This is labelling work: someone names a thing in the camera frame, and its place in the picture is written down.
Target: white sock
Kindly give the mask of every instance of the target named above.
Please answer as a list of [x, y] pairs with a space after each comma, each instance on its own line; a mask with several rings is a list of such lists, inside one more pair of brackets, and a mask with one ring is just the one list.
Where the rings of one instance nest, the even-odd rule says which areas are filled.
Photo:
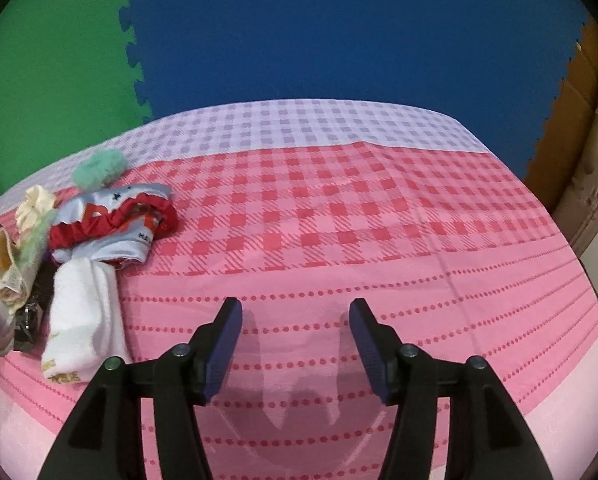
[[[69, 268], [59, 283], [55, 277], [51, 337], [42, 370], [55, 382], [84, 382], [92, 379], [108, 357], [119, 356], [128, 364], [132, 361], [126, 348], [115, 269], [77, 258], [63, 264], [57, 274], [66, 266]], [[58, 289], [64, 288], [70, 294], [58, 297]], [[58, 316], [54, 317], [56, 305]]]

